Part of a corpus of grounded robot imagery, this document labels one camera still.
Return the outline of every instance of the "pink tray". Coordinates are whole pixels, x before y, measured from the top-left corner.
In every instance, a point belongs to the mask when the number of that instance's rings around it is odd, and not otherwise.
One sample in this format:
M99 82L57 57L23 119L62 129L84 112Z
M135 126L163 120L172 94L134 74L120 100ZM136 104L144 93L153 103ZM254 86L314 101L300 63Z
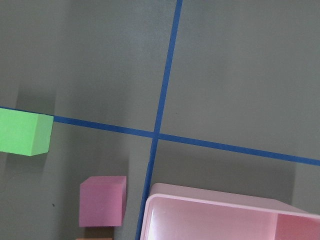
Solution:
M274 199L156 183L140 240L320 240L320 216Z

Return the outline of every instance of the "pink cube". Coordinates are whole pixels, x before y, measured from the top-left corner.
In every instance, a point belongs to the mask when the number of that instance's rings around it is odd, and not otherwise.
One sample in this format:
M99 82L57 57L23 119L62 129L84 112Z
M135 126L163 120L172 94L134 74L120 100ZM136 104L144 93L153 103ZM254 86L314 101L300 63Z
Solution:
M91 176L80 185L80 227L121 226L126 211L126 176Z

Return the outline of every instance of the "gray floor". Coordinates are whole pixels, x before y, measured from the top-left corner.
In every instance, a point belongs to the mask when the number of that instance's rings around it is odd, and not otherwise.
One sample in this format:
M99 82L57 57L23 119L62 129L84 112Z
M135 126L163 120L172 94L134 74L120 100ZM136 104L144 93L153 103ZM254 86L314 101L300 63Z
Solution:
M0 106L153 131L174 0L0 1ZM184 0L161 132L320 159L320 2ZM0 152L4 239L83 237L79 185L128 176L136 232L151 139L54 123L50 151ZM153 183L320 214L320 167L160 140Z

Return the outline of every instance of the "green block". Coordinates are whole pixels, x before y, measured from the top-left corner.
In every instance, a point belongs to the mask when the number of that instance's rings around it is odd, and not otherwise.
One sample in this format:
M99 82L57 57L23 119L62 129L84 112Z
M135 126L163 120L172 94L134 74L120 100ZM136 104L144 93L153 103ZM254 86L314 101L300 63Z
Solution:
M53 122L53 116L0 108L0 152L47 153Z

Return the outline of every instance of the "blue line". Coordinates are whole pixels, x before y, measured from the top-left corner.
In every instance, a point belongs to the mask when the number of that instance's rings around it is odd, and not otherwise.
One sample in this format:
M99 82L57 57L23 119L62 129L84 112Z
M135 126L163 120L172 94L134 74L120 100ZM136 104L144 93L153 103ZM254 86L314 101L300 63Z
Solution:
M152 178L152 174L154 171L156 152L157 152L158 141L159 141L159 134L160 134L161 123L162 123L162 119L163 119L163 115L164 115L166 96L167 96L168 84L169 84L169 79L170 79L172 61L173 61L173 57L174 57L177 32L178 32L178 26L179 26L179 20L180 20L180 13L181 13L181 8L182 8L182 2L183 2L183 0L177 0L176 5L175 5L175 10L174 10L169 47L168 47L168 52L166 55L161 92L160 92L158 109L157 109L155 123L154 123L154 131L153 131L154 136L152 138L152 143L151 143L151 147L150 147L150 158L149 158L149 163L148 163L148 166L146 169L146 174L145 174L139 219L138 219L136 233L135 233L135 240L139 240L140 236L141 236L146 201L147 201L147 198L148 198L148 195L150 192L151 178Z
M100 129L105 131L111 131L116 133L122 133L122 134L130 134L130 135L136 135L141 137L147 137L147 138L153 138L154 133L152 131L145 131L145 130L139 130L129 127L123 127L123 126L115 126L115 125L109 125L104 123L98 123L93 121L84 121L74 118L68 118L63 116L54 116L53 120L56 123L62 123L62 124L70 124L75 126L81 126L86 128L92 128L92 129Z
M317 159L287 155L287 154L276 153L271 151L257 150L253 148L242 147L242 146L234 146L234 145L198 140L198 139L182 137L182 136L174 136L174 135L163 134L163 133L159 134L159 139L176 142L176 143L183 143L183 144L196 145L196 146L201 146L206 148L225 150L225 151L230 151L235 153L249 154L249 155L255 155L255 156L266 157L271 159L279 159L279 160L285 160L289 162L320 166L320 160L317 160Z

